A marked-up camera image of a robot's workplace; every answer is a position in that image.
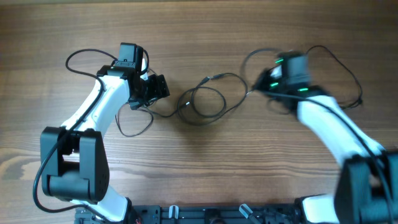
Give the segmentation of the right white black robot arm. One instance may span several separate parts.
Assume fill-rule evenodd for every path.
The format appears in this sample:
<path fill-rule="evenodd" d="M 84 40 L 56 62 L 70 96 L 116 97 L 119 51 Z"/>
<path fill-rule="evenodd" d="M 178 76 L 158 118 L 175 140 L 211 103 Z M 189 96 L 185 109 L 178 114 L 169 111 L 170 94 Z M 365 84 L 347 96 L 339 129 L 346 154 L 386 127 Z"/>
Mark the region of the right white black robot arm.
<path fill-rule="evenodd" d="M 360 130 L 327 91 L 311 84 L 306 54 L 279 52 L 275 67 L 253 88 L 293 111 L 341 167 L 334 194 L 299 199 L 305 223 L 397 223 L 397 153 Z"/>

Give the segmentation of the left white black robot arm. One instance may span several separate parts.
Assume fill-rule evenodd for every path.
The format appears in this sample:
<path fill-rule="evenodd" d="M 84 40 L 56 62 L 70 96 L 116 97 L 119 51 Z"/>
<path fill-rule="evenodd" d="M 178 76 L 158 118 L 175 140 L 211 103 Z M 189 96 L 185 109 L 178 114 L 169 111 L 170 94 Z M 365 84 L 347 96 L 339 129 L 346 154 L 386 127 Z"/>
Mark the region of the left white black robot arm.
<path fill-rule="evenodd" d="M 121 43 L 118 57 L 92 75 L 95 86 L 76 113 L 40 135 L 40 161 L 32 188 L 37 208 L 60 213 L 76 208 L 96 223 L 141 223 L 127 197 L 109 184 L 103 138 L 123 105 L 132 110 L 170 95 L 163 75 L 148 75 L 149 56 Z"/>

